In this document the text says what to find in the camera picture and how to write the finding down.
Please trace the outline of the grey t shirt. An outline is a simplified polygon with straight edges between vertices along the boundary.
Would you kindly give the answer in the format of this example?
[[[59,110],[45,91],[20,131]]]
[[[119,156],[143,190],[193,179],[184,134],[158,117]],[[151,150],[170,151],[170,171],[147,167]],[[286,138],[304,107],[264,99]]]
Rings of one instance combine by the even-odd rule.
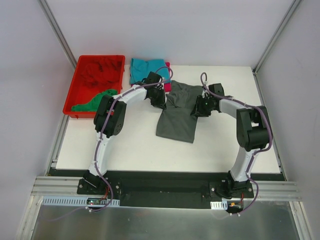
[[[199,85],[173,80],[171,91],[166,95],[166,109],[162,111],[156,126],[156,136],[192,144],[198,118],[191,112],[202,92]]]

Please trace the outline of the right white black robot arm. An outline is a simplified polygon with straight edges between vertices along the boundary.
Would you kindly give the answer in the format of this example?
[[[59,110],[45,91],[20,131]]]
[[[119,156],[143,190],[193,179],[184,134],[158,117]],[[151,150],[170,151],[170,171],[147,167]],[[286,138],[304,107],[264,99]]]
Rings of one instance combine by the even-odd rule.
[[[251,106],[225,96],[220,83],[204,85],[202,88],[203,92],[196,98],[191,116],[209,117],[212,111],[217,111],[236,120],[238,154],[224,182],[215,187],[218,196],[231,199],[251,187],[251,171],[256,158],[272,145],[268,111],[265,106]]]

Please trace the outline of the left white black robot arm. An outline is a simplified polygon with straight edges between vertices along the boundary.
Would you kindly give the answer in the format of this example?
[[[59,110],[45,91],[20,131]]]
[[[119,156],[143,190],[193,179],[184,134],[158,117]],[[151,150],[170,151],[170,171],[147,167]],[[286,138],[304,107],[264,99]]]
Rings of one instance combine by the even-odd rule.
[[[164,83],[164,77],[151,71],[146,78],[123,93],[102,97],[93,119],[96,148],[88,170],[78,182],[79,195],[103,195],[112,191],[105,174],[108,171],[112,144],[124,127],[127,107],[149,99],[153,107],[166,109]]]

